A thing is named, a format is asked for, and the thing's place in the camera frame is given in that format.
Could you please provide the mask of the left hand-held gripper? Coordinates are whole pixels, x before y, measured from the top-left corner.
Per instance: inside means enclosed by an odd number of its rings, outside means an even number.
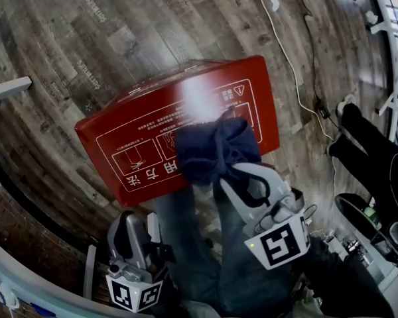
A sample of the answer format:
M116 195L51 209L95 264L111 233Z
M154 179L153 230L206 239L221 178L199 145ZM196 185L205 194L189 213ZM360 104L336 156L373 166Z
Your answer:
M141 312L159 302L168 276L167 263L175 261L172 248L149 242L143 222L124 211L109 227L109 267L106 281L114 304Z

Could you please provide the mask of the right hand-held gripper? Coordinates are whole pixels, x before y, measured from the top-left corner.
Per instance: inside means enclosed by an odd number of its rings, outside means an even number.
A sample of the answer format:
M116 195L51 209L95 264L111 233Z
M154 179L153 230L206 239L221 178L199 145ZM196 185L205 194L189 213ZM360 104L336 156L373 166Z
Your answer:
M244 242L254 257L272 270L305 255L310 237L303 193L290 191L268 164L240 162L231 171L240 178L221 178L220 187L245 223L256 219L245 228L250 238Z

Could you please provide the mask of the dark blue cloth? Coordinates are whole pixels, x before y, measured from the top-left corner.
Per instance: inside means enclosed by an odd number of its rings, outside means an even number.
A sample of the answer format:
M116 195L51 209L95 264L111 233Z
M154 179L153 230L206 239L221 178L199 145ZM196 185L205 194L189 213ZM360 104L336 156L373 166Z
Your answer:
M242 117L226 111L214 122L189 125L175 134L178 169L190 183L208 186L222 178L240 180L232 170L237 163L260 163L255 133Z

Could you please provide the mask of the red box with white print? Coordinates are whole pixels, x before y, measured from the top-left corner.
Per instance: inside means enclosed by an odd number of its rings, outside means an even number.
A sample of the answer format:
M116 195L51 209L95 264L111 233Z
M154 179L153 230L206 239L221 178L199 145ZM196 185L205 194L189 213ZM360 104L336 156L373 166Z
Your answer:
M266 154L280 146L265 59L192 60L120 93L76 124L99 175L126 207L186 186L178 171L175 133L216 120L230 109L245 119Z

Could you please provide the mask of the person's right forearm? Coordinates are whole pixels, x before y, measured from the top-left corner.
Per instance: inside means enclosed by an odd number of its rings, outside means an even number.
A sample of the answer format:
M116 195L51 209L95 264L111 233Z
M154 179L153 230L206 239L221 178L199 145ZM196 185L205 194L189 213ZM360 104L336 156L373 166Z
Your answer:
M293 260L310 288L322 299L321 311L336 318L395 318L372 275L355 255L341 259L328 245L310 237L308 252Z

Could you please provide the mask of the person's left leg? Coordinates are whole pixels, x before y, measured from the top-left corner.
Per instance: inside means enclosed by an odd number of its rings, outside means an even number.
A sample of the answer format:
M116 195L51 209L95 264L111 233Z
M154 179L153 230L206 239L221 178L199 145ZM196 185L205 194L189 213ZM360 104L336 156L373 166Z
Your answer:
M160 196L154 199L153 208L162 240L172 248L175 261L168 263L168 270L181 299L225 315L220 295L221 266L200 234L193 188Z

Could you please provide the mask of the person's leg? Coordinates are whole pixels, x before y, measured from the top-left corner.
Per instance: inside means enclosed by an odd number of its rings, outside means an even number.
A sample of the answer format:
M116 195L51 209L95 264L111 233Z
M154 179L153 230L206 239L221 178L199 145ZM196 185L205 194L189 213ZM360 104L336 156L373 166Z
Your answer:
M172 248L175 261L168 263L168 270L181 299L225 315L220 295L221 266L200 234L193 188L160 196L154 199L153 208L162 240Z
M220 297L229 317L277 318L290 309L297 274L290 264L266 270L244 244L244 222L225 195L214 186L222 224Z

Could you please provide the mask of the person's right leg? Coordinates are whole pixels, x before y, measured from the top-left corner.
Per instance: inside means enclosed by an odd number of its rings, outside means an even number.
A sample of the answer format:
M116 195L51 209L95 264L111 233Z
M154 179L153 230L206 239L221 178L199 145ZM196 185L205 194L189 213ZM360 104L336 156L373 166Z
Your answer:
M244 222L225 195L214 186L222 224L220 297L229 317L277 318L290 309L297 274L290 264L266 270L244 244Z

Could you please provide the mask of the small blue object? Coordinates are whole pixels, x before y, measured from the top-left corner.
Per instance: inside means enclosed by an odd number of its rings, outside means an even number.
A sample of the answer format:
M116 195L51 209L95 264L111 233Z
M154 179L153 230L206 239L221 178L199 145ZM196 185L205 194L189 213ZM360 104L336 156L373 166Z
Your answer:
M30 303L31 307L36 311L37 314L39 314L41 317L46 317L46 318L56 318L56 314L52 311L49 311L41 306L38 306L34 303Z

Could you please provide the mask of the light blue table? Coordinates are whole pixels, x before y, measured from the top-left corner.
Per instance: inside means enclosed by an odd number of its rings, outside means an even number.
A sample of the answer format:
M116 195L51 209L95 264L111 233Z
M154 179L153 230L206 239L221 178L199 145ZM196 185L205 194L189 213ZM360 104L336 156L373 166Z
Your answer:
M55 223L16 186L0 165L0 183L14 200L28 206L28 212L44 223L59 239L87 254L83 295L76 295L39 276L0 247L0 283L11 287L27 304L34 303L56 314L56 318L130 318L131 314L91 300L96 247L87 245Z

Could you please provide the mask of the small white plastic object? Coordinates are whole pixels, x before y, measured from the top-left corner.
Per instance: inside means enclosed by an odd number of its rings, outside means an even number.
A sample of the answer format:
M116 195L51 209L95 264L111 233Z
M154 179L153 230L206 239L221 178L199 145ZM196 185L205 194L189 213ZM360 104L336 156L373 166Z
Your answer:
M4 282L0 283L0 303L11 311L20 308L19 298L14 294L11 287Z

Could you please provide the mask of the white bench frame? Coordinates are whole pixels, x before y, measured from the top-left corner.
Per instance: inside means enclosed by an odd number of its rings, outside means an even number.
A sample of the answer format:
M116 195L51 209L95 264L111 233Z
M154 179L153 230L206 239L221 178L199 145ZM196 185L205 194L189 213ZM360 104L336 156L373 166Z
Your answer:
M398 49L393 29L390 22L380 22L370 27L372 34L384 32L387 36L391 59L391 87L392 92L383 105L379 108L377 114L382 115L387 109L392 111L393 118L398 117Z

